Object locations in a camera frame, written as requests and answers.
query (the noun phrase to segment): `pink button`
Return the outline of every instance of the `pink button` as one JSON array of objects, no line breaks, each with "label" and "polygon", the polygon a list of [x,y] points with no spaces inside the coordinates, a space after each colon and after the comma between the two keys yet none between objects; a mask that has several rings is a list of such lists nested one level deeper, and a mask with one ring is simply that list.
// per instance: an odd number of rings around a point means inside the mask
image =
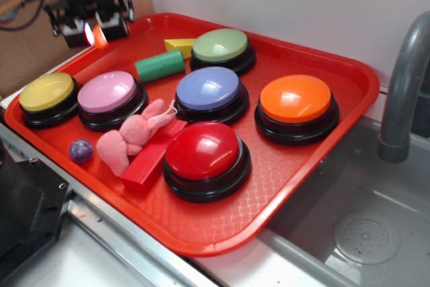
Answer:
[{"label": "pink button", "polygon": [[136,83],[130,73],[107,72],[82,86],[78,93],[78,103],[86,112],[108,112],[126,103],[135,90]]}]

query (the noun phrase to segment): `yellow triangular block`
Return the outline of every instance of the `yellow triangular block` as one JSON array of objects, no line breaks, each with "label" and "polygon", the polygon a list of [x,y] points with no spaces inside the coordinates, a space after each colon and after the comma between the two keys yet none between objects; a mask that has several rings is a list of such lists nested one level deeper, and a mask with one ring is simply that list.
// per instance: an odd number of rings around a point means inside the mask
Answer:
[{"label": "yellow triangular block", "polygon": [[172,50],[180,50],[184,60],[191,57],[191,50],[193,49],[193,44],[195,38],[183,38],[179,40],[164,40],[167,52]]}]

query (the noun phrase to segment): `purple button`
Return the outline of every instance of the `purple button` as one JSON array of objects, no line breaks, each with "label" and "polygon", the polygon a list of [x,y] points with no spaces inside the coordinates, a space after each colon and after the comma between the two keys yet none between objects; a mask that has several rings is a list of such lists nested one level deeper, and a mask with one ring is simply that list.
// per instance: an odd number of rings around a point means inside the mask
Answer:
[{"label": "purple button", "polygon": [[183,106],[206,111],[225,106],[239,92],[239,78],[225,67],[205,67],[185,76],[176,94]]},{"label": "purple button", "polygon": [[78,93],[78,103],[86,112],[108,112],[126,103],[135,90],[134,77],[130,73],[107,72],[82,86]]}]

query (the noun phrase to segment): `red tray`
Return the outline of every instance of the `red tray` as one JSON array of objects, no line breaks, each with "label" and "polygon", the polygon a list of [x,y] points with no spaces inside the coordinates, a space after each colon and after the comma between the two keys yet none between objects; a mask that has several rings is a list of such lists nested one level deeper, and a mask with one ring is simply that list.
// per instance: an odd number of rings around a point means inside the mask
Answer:
[{"label": "red tray", "polygon": [[[152,15],[132,24],[129,38],[112,42],[103,50],[91,48],[58,71],[73,75],[82,84],[96,75],[117,70],[128,71],[137,78],[134,63],[164,53],[164,39],[197,38],[223,27],[173,13]],[[22,122],[15,99],[5,113],[6,122],[174,252],[186,256],[224,253],[259,232],[379,93],[376,74],[356,60],[251,33],[247,35],[257,51],[256,65],[241,77],[249,91],[250,108],[232,127],[249,147],[253,170],[239,191],[221,201],[194,204],[180,200],[169,191],[163,176],[147,194],[129,190],[97,154],[84,165],[74,164],[69,159],[69,145],[78,138],[86,138],[95,146],[101,136],[84,128],[78,117],[54,128],[32,130]],[[190,73],[189,63],[185,65],[185,73]],[[320,143],[284,147],[265,140],[256,130],[253,114],[261,90],[271,80],[290,74],[318,77],[336,97],[341,110],[339,125]],[[170,102],[183,76],[180,73],[146,84],[150,101],[161,97]]]}]

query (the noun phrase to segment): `stuffed bunny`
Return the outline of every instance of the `stuffed bunny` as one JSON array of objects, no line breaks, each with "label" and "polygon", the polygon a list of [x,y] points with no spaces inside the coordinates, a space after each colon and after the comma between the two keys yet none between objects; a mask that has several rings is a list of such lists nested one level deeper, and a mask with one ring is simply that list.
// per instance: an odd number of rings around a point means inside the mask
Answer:
[{"label": "stuffed bunny", "polygon": [[128,156],[139,154],[151,139],[153,130],[172,121],[172,116],[162,114],[164,101],[157,99],[149,104],[141,115],[128,117],[119,130],[105,133],[97,142],[97,151],[103,160],[120,177],[130,165]]}]

